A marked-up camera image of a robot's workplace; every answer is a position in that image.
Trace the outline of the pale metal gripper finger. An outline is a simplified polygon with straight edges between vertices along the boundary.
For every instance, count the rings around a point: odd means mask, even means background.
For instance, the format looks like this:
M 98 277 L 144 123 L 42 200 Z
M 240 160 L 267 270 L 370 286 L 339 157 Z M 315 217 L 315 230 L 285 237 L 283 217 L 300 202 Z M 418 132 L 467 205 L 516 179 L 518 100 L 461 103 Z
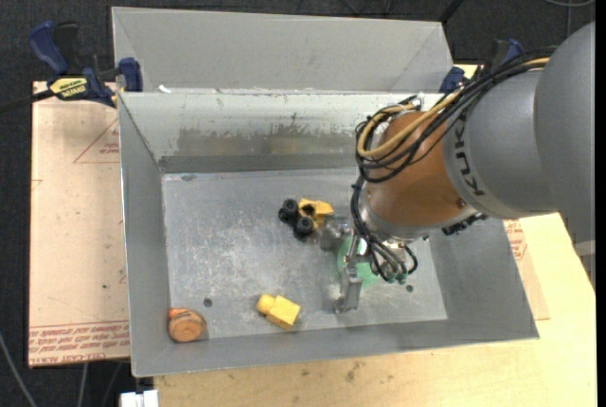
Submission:
M 347 253 L 341 271 L 339 296 L 333 302 L 335 314 L 343 314 L 359 307 L 363 279 L 358 274 L 358 252 Z
M 352 226 L 341 219 L 325 221 L 320 235 L 320 248 L 326 252 L 337 252 L 352 235 Z

